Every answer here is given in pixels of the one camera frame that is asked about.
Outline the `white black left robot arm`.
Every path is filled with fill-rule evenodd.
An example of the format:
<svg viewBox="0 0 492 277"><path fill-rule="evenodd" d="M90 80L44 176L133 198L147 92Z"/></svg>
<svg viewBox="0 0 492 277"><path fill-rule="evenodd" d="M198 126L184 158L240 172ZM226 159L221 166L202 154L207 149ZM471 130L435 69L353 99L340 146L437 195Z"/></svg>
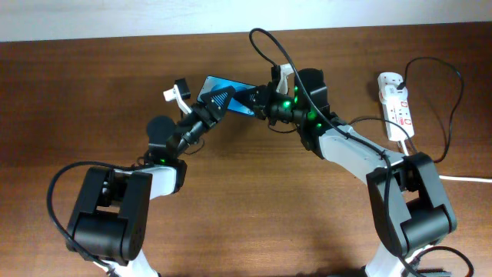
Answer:
<svg viewBox="0 0 492 277"><path fill-rule="evenodd" d="M147 125L148 150L137 165L83 162L88 171L67 226L59 228L67 249L108 276L158 275L142 250L149 203L181 189L187 165L180 155L224 118L235 92L226 86L191 106L183 104L178 122L153 118Z"/></svg>

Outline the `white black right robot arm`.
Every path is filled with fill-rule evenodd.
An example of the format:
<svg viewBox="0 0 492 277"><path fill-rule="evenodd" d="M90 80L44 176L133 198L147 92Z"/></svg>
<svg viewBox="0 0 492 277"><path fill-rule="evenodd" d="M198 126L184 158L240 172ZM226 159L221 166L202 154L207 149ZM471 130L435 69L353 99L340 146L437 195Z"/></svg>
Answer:
<svg viewBox="0 0 492 277"><path fill-rule="evenodd" d="M418 276L422 256L440 250L440 242L457 227L434 161L423 152L393 152L356 133L331 112L321 70L297 72L292 96L285 83L279 77L235 93L234 100L256 118L295 124L308 151L366 184L381 244L359 275Z"/></svg>

